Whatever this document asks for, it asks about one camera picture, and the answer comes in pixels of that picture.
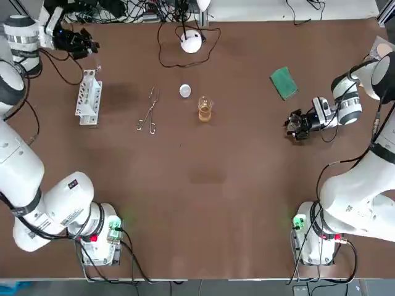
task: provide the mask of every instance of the orange liquid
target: orange liquid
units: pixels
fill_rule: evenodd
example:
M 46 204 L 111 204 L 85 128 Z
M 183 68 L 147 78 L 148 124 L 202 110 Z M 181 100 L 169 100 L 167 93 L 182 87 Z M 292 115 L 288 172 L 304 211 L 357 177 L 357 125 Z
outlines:
M 201 122 L 209 122 L 211 119 L 211 108 L 208 105 L 203 105 L 199 108 L 199 119 Z

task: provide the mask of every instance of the beaker with liquid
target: beaker with liquid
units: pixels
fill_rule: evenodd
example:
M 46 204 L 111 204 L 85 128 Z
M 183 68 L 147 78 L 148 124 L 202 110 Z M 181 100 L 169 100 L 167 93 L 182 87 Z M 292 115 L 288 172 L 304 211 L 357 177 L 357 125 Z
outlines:
M 207 96 L 200 97 L 197 107 L 199 108 L 199 119 L 201 122 L 209 122 L 212 116 L 213 101 Z

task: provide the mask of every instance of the sponge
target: sponge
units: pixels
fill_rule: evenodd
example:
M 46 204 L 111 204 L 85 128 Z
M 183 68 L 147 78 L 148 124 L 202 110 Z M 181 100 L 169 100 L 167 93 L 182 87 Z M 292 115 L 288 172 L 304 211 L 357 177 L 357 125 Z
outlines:
M 297 93 L 296 83 L 292 79 L 291 74 L 289 74 L 288 67 L 275 70 L 270 79 L 284 101 L 287 101 Z

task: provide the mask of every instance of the white lamp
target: white lamp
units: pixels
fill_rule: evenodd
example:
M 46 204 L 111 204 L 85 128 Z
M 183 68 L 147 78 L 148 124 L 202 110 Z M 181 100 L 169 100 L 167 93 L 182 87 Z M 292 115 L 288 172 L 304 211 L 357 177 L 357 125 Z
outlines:
M 201 12 L 205 11 L 211 0 L 196 0 Z M 202 47 L 202 36 L 197 30 L 186 30 L 183 21 L 184 34 L 181 36 L 181 48 L 188 54 L 197 52 Z

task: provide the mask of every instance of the table surface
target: table surface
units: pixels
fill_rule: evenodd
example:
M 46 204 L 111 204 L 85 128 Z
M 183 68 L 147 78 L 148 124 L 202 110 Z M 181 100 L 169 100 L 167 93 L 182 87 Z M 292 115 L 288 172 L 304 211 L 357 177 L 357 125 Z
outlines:
M 332 101 L 332 80 L 358 64 L 376 35 L 375 19 L 310 22 L 213 23 L 222 37 L 208 62 L 192 68 L 164 68 L 158 61 L 157 29 L 151 25 L 88 25 L 100 42 L 103 81 L 97 128 L 74 116 L 78 87 L 65 84 L 43 57 L 44 71 L 31 83 L 29 100 L 41 122 L 33 150 L 46 169 L 47 191 L 74 171 L 94 184 L 94 199 L 111 203 L 125 220 L 135 253 L 151 278 L 288 278 L 294 268 L 289 244 L 291 218 L 314 200 L 315 183 L 329 162 L 361 154 L 370 139 L 377 103 L 361 91 L 363 114 L 340 127 L 336 141 L 319 135 L 302 144 L 285 137 L 290 112 L 308 110 L 315 96 Z M 160 33 L 167 64 L 203 59 L 215 40 L 195 55 L 181 52 L 174 24 Z M 85 68 L 93 59 L 82 61 Z M 299 92 L 284 102 L 269 76 L 287 66 Z M 62 73 L 78 79 L 72 62 Z M 189 99 L 178 93 L 192 88 Z M 149 108 L 149 92 L 160 88 L 154 109 L 155 135 L 136 122 Z M 198 120 L 201 95 L 214 101 L 207 124 Z M 28 139 L 36 129 L 29 108 L 10 120 Z M 332 132 L 326 131 L 329 137 Z M 349 165 L 330 169 L 326 176 Z M 0 278 L 81 278 L 71 242 L 51 242 L 34 253 L 12 238 L 14 219 L 0 205 Z M 362 278 L 393 278 L 394 245 L 351 237 L 359 253 Z M 130 278 L 130 258 L 104 268 L 110 278 Z M 342 248 L 323 277 L 348 277 L 352 253 Z M 315 268 L 302 275 L 316 276 Z

